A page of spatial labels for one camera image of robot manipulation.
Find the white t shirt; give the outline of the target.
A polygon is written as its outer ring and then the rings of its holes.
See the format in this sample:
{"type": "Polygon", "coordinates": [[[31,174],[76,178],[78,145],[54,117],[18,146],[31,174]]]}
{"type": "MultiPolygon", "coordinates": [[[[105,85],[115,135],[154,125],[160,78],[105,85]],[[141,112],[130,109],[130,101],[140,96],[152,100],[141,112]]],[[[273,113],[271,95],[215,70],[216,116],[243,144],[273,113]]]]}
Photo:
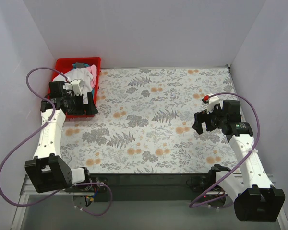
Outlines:
{"type": "Polygon", "coordinates": [[[57,75],[52,81],[63,81],[67,89],[72,89],[76,95],[86,94],[94,88],[94,76],[86,68],[73,69],[64,74],[57,75]]]}

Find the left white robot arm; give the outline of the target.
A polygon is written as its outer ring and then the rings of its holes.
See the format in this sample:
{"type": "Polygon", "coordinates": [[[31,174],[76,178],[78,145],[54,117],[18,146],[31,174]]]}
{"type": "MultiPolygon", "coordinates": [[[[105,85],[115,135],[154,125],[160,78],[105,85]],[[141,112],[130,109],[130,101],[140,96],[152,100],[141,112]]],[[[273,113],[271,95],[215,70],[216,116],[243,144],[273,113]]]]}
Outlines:
{"type": "Polygon", "coordinates": [[[86,167],[72,169],[62,159],[60,143],[62,128],[68,116],[92,116],[98,113],[93,95],[84,98],[84,82],[75,79],[70,83],[49,83],[48,94],[41,102],[42,130],[37,149],[26,161],[25,171],[38,193],[76,186],[83,192],[92,188],[90,172],[86,167]]]}

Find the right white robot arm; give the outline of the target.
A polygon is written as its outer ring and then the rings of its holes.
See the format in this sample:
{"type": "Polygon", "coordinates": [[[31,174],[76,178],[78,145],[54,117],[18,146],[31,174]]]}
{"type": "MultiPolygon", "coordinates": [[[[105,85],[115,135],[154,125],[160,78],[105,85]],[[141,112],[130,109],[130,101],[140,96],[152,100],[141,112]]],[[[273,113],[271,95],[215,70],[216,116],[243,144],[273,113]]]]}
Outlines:
{"type": "Polygon", "coordinates": [[[205,96],[203,102],[207,109],[194,115],[193,129],[203,133],[202,124],[208,132],[219,129],[238,160],[237,166],[229,169],[215,164],[208,172],[208,188],[200,198],[210,190],[223,189],[233,201],[234,211],[239,221],[275,222],[285,201],[282,189],[275,188],[266,175],[256,150],[257,139],[249,123],[242,122],[240,102],[224,100],[217,96],[205,96]]]}

